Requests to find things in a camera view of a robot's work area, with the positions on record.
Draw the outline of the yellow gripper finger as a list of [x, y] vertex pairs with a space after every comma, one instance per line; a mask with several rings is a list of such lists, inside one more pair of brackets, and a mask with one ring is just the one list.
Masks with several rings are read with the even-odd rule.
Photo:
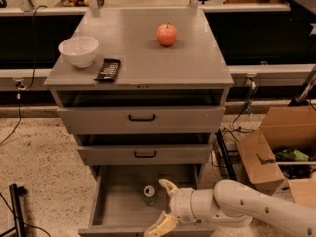
[[158, 220], [144, 232], [144, 237], [162, 237], [174, 230], [178, 222], [179, 219], [174, 213], [163, 211]]
[[167, 179], [159, 179], [159, 184], [166, 189], [167, 194], [171, 197], [179, 188]]

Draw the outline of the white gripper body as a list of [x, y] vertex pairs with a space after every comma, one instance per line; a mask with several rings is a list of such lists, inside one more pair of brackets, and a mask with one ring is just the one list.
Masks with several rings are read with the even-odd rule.
[[224, 224], [228, 216], [219, 208], [213, 189], [176, 189], [170, 195], [171, 213], [180, 223], [211, 222]]

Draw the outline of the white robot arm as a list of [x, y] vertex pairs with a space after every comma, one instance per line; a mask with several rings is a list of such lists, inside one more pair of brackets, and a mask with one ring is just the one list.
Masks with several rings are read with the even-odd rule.
[[199, 220], [241, 228], [256, 218], [290, 237], [316, 237], [316, 209], [265, 195], [234, 180], [221, 180], [212, 189], [179, 188], [167, 179], [159, 184], [170, 197], [169, 212], [162, 212], [144, 237], [162, 237], [178, 224]]

